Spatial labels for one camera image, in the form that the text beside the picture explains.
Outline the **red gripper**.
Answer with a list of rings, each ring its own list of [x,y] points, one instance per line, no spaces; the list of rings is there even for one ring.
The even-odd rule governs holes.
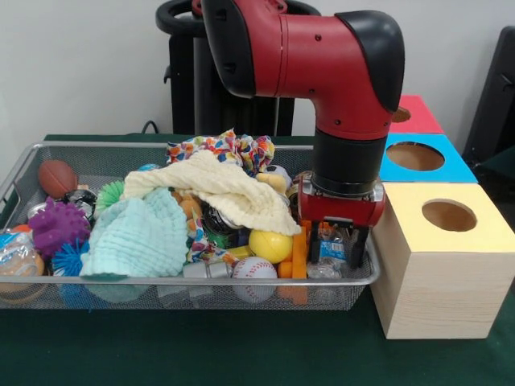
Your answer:
[[[302,220],[310,220],[309,261],[319,262],[319,222],[343,221],[356,226],[352,229],[352,248],[348,260],[351,269],[357,269],[365,254],[365,244],[369,228],[374,227],[385,208],[385,189],[381,182],[376,182],[367,195],[357,197],[339,197],[329,195],[315,188],[311,177],[302,177],[298,191],[298,213]]]

